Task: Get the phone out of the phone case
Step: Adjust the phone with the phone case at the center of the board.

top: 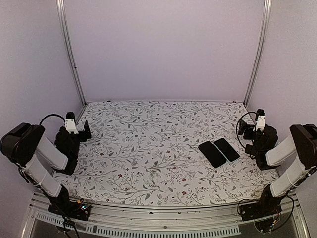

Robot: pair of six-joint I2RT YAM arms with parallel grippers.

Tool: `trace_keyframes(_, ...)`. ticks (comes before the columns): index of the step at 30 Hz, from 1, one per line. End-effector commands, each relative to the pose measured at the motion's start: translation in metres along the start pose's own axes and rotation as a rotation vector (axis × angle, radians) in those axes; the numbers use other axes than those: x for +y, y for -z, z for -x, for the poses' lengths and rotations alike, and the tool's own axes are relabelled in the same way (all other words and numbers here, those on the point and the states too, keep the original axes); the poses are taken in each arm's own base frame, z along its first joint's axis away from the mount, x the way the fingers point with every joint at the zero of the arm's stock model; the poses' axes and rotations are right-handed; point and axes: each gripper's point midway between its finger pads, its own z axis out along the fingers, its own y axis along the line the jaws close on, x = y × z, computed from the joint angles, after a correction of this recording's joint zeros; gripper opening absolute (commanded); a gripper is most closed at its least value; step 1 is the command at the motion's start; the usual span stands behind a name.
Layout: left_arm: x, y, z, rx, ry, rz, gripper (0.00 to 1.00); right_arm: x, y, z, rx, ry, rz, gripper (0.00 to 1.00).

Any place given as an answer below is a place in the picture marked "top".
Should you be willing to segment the phone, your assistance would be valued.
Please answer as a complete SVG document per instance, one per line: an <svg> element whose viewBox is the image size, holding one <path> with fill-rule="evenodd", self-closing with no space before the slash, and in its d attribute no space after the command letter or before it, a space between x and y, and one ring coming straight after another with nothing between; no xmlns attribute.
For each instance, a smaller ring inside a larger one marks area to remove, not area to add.
<svg viewBox="0 0 317 238"><path fill-rule="evenodd" d="M226 139L218 139L214 142L214 145L225 156L228 162L232 163L240 158L239 153L228 143Z"/></svg>

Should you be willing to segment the black phone case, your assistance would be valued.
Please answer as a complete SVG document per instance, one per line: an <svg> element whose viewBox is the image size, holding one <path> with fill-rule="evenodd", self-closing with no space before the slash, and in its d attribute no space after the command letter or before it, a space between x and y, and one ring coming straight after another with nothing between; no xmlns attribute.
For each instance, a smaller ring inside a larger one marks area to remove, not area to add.
<svg viewBox="0 0 317 238"><path fill-rule="evenodd" d="M225 156L210 141L200 144L198 149L214 168L218 168L226 163Z"/></svg>

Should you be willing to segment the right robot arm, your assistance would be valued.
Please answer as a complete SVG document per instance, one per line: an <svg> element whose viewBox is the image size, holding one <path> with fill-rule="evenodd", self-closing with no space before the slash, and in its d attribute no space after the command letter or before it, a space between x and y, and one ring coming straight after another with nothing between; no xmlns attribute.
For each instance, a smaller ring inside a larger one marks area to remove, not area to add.
<svg viewBox="0 0 317 238"><path fill-rule="evenodd" d="M282 199L317 170L317 127L294 124L289 129L290 135L278 142L277 131L272 126L261 128L244 121L239 123L237 134L252 142L245 145L245 153L256 161L260 170L275 169L295 156L284 173L265 186L258 202L238 207L244 221L281 212Z"/></svg>

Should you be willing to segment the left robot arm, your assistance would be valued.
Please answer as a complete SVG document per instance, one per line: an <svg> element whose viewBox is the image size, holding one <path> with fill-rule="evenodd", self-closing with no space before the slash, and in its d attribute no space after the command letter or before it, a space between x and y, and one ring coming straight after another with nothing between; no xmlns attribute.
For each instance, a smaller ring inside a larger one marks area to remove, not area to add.
<svg viewBox="0 0 317 238"><path fill-rule="evenodd" d="M18 167L27 182L42 191L51 206L61 214L88 213L90 206L82 199L71 201L67 188L57 182L41 162L44 159L57 172L72 175L86 132L71 131L62 126L54 143L44 133L45 128L40 124L21 123L1 138L0 151Z"/></svg>

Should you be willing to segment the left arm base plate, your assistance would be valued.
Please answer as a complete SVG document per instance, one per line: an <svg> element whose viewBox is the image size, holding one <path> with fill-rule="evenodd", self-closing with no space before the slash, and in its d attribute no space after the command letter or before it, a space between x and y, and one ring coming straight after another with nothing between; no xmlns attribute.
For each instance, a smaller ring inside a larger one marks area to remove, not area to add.
<svg viewBox="0 0 317 238"><path fill-rule="evenodd" d="M91 213L91 205L89 203L78 202L51 202L48 211L58 215L64 215L82 221L88 221Z"/></svg>

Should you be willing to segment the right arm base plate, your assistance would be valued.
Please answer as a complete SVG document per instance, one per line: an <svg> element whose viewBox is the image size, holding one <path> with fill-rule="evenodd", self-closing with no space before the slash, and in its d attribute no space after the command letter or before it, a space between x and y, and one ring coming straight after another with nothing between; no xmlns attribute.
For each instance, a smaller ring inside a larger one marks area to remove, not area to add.
<svg viewBox="0 0 317 238"><path fill-rule="evenodd" d="M277 224L281 215L281 206L275 206L273 208L262 208L259 202L238 204L237 212L241 216L242 221L255 221L256 219L262 219L254 223L255 228L261 233L271 232Z"/></svg>

